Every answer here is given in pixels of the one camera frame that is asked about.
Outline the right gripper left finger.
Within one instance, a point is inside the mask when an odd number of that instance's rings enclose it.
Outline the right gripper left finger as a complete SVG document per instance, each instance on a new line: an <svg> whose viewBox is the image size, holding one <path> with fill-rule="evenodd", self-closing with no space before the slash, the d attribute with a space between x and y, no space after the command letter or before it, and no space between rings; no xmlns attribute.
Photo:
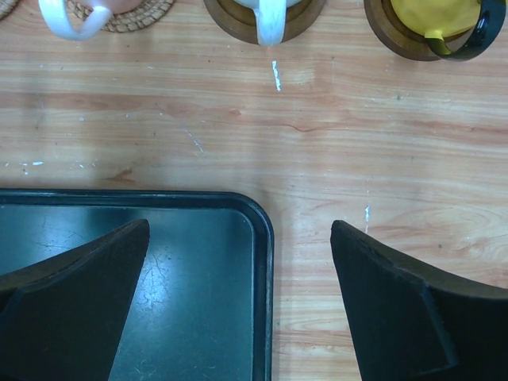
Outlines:
<svg viewBox="0 0 508 381"><path fill-rule="evenodd" d="M137 219L1 277L3 380L107 380L144 265Z"/></svg>

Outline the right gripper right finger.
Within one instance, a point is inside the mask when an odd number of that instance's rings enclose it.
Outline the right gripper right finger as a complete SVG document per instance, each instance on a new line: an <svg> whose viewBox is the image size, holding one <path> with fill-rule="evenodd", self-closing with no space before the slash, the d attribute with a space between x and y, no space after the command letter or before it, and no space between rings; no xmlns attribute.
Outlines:
<svg viewBox="0 0 508 381"><path fill-rule="evenodd" d="M364 380L504 380L507 291L441 270L345 221L330 244Z"/></svg>

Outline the brown wooden coaster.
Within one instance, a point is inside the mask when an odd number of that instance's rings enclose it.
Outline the brown wooden coaster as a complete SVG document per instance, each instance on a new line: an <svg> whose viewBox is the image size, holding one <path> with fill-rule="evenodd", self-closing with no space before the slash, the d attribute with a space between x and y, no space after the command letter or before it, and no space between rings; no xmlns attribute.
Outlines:
<svg viewBox="0 0 508 381"><path fill-rule="evenodd" d="M417 48L415 43L409 42L401 33L397 32L387 20L383 11L383 1L365 1L364 10L372 31L392 52L416 61L435 61L437 59L426 48Z"/></svg>
<svg viewBox="0 0 508 381"><path fill-rule="evenodd" d="M213 20L229 35L250 44L258 44L256 19L252 10L236 1L205 1L204 4ZM324 5L324 1L300 1L288 8L281 43L305 32L316 21Z"/></svg>

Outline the yellow glass mug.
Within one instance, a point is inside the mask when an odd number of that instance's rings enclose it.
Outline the yellow glass mug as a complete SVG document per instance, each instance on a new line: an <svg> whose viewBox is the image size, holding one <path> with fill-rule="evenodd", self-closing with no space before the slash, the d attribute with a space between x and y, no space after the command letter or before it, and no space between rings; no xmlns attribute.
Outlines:
<svg viewBox="0 0 508 381"><path fill-rule="evenodd" d="M485 52L502 30L505 1L383 1L394 29L437 59L466 61Z"/></svg>

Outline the woven rattan coaster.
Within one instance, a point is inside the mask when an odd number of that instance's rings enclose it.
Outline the woven rattan coaster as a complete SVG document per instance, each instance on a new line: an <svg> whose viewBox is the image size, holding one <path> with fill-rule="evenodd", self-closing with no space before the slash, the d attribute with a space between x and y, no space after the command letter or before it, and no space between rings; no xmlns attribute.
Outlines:
<svg viewBox="0 0 508 381"><path fill-rule="evenodd" d="M83 21L80 32L99 30L127 33L156 23L173 7L173 0L66 1L67 8Z"/></svg>
<svg viewBox="0 0 508 381"><path fill-rule="evenodd" d="M18 0L0 0L0 20L11 14L18 3Z"/></svg>

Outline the cream ceramic mug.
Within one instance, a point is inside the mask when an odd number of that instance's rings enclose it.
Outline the cream ceramic mug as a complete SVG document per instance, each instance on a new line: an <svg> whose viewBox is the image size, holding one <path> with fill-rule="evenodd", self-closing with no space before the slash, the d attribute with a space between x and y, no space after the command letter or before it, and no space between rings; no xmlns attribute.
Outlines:
<svg viewBox="0 0 508 381"><path fill-rule="evenodd" d="M236 3L253 11L258 44L273 46L283 41L287 9L300 0L236 0Z"/></svg>

